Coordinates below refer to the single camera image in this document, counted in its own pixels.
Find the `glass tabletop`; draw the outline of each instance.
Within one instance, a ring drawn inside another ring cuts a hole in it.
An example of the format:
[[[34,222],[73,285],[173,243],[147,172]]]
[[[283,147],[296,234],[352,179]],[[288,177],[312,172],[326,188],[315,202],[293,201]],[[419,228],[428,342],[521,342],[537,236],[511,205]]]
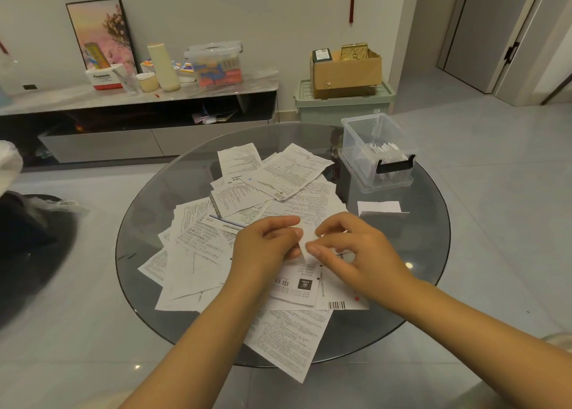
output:
[[[221,177],[218,150],[253,142],[260,157],[297,144],[334,164],[324,172],[337,184],[336,194],[357,214],[358,201],[399,201],[404,216],[376,215],[364,221],[381,230],[411,272],[436,284],[447,262],[451,229],[447,206],[439,189],[423,168],[415,164],[411,186],[364,194],[338,158],[343,129],[336,126],[282,123],[252,127],[212,139],[181,155],[158,172],[131,203],[119,229],[116,245],[117,276],[123,293],[139,317],[152,330],[176,343],[197,318],[197,312],[157,311],[161,287],[137,270],[161,249],[157,234],[167,229],[175,206],[208,196],[210,182]],[[360,350],[397,329],[404,320],[370,302],[367,311],[334,311],[314,357],[322,362]],[[243,345],[235,362],[270,367],[268,361]]]

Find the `hand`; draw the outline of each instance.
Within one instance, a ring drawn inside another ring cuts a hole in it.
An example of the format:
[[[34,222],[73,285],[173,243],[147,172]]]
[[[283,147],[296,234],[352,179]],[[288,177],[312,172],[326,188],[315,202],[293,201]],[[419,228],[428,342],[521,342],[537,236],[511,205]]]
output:
[[[272,216],[256,221],[236,235],[231,271],[225,285],[248,287],[263,295],[282,268],[284,260],[300,254],[301,228],[297,216]]]
[[[411,296],[410,287],[418,280],[381,231],[342,212],[320,224],[316,235],[323,237],[306,243],[308,252],[355,291],[394,312]],[[330,248],[338,253],[352,251],[356,255],[353,265],[341,260]]]

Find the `gray door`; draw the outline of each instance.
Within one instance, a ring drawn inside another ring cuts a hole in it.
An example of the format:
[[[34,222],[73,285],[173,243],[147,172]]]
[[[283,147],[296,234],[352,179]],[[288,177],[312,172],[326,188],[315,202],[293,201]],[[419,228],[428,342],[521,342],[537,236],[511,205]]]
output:
[[[458,0],[458,23],[443,69],[490,93],[534,0]]]

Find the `clear plastic bin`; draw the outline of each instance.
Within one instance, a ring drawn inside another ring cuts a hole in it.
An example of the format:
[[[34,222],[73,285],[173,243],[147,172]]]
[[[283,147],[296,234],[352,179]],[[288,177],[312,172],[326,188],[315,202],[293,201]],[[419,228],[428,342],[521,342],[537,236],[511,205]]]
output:
[[[340,157],[362,192],[409,186],[417,152],[413,139],[385,114],[342,118]]]
[[[228,85],[243,81],[239,53],[241,42],[198,44],[185,51],[185,60],[193,65],[193,71],[201,87]]]

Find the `painting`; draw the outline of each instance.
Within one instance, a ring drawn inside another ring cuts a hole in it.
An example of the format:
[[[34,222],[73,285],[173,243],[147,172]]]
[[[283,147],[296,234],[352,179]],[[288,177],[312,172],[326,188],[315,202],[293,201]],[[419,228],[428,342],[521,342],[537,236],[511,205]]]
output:
[[[123,64],[128,73],[138,73],[121,0],[70,2],[66,6],[86,69]]]

